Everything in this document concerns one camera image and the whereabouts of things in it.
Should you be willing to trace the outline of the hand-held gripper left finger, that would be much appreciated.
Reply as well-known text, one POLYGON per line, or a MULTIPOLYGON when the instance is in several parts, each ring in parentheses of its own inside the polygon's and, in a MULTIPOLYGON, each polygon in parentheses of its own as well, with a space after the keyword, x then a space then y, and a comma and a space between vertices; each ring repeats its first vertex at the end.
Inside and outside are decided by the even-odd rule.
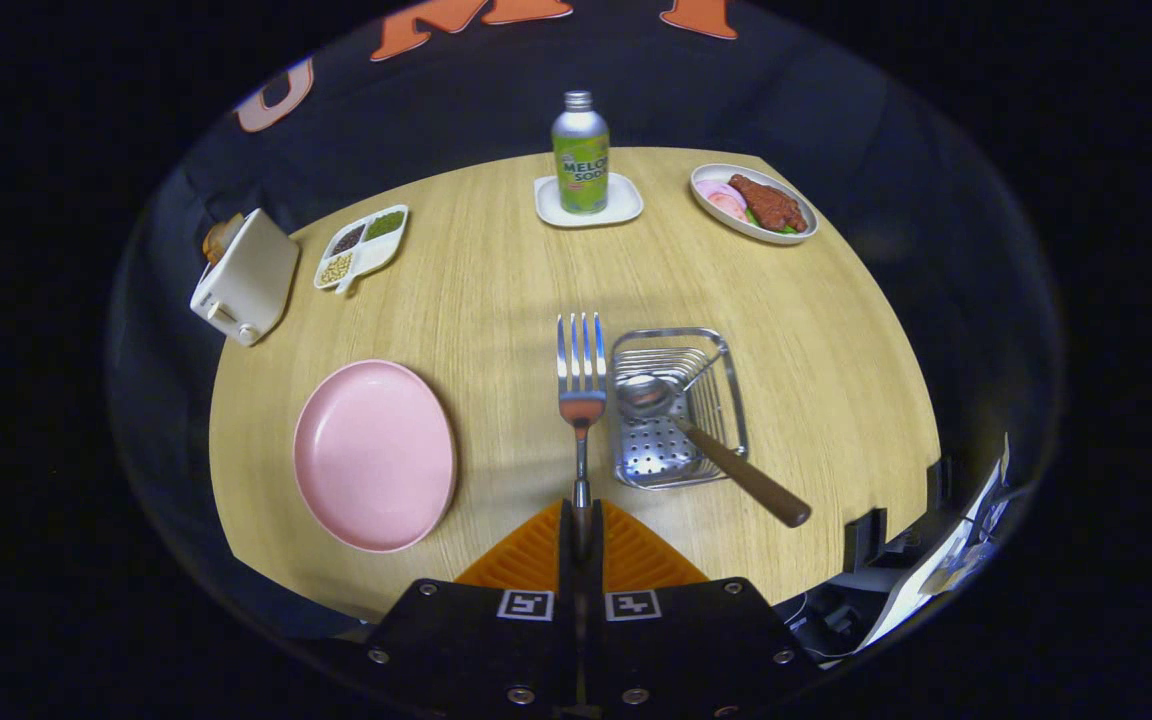
POLYGON ((570 502, 467 577, 415 579, 371 632, 366 685, 414 717, 558 717, 576 697, 570 502))

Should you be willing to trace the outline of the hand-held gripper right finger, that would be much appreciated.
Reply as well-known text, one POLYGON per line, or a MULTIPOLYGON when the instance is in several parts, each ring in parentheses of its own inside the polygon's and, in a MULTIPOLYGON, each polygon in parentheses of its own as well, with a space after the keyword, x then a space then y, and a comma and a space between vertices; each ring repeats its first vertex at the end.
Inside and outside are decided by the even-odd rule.
POLYGON ((745 577, 612 591, 591 548, 582 697, 602 717, 771 717, 823 670, 745 577))

